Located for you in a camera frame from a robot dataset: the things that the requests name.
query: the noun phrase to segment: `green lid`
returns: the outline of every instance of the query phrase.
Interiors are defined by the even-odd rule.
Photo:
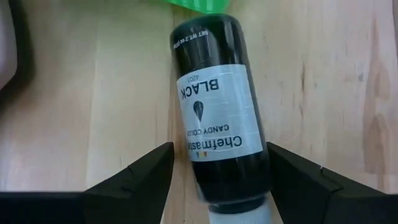
[[[223,13],[229,4],[229,0],[166,0],[204,14]]]

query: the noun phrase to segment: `dark object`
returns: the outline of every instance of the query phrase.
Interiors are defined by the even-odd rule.
[[[398,195],[387,195],[268,143],[284,224],[388,224],[398,221]]]
[[[239,22],[221,14],[199,17],[178,26],[170,36],[170,43],[175,67],[181,77],[216,65],[246,66],[257,125],[260,136],[263,137],[246,44]],[[270,191],[272,178],[269,158],[266,142],[264,138],[261,140],[264,150],[255,154],[218,161],[192,162],[196,180],[207,202],[227,205],[262,197]],[[229,207],[220,211],[247,211],[246,207],[228,210]]]
[[[173,163],[168,142],[85,192],[0,193],[0,223],[158,224]]]

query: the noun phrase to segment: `droplet icon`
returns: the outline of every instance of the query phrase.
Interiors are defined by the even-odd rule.
[[[201,101],[196,101],[193,104],[193,110],[197,115],[199,121],[201,121],[201,116],[203,115],[203,103]]]

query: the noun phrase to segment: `bottle label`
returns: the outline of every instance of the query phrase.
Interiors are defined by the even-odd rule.
[[[177,81],[191,161],[231,159],[262,151],[245,65],[217,65]]]

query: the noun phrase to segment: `wooden surface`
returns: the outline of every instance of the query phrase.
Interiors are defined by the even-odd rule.
[[[169,50],[173,27],[196,13],[161,0],[12,2],[19,68],[0,92],[0,190],[83,190],[171,140],[164,223],[207,223]],[[235,0],[228,13],[245,33],[267,140],[398,192],[392,0]]]

